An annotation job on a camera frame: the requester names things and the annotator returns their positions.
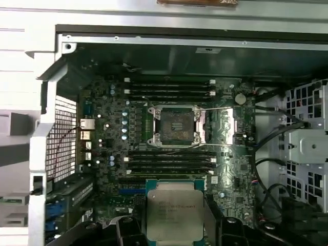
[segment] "green circuit board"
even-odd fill
[[[130,213],[145,196],[139,192],[146,179],[204,179],[205,193],[214,195],[226,216],[252,226],[253,93],[254,85],[238,78],[134,75],[93,81],[82,90],[80,105],[82,118],[95,119],[92,169],[102,197],[97,219],[106,224]],[[150,113],[159,106],[160,120]],[[203,124],[190,123],[195,108],[203,109]],[[194,127],[203,129],[203,142],[197,142]]]

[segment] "screw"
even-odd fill
[[[264,227],[267,228],[268,230],[276,229],[276,227],[271,223],[266,223]]]
[[[229,223],[236,223],[237,222],[237,220],[235,218],[228,218],[227,221]]]
[[[95,228],[97,228],[97,224],[95,224],[95,223],[91,223],[86,226],[86,229],[95,229]]]

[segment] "blue port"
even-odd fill
[[[118,193],[120,195],[145,194],[146,189],[119,189]]]
[[[46,232],[51,232],[56,230],[56,223],[55,221],[48,221],[45,224],[45,230]]]
[[[58,217],[65,212],[65,201],[46,205],[46,218]]]

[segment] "cpu socket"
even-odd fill
[[[153,137],[149,145],[159,148],[186,148],[205,143],[205,111],[193,105],[157,105],[153,115]]]

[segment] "blue pcie slot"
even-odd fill
[[[145,194],[145,189],[119,189],[120,195],[131,195],[131,194]]]
[[[46,205],[46,218],[58,217],[65,212],[65,201]]]

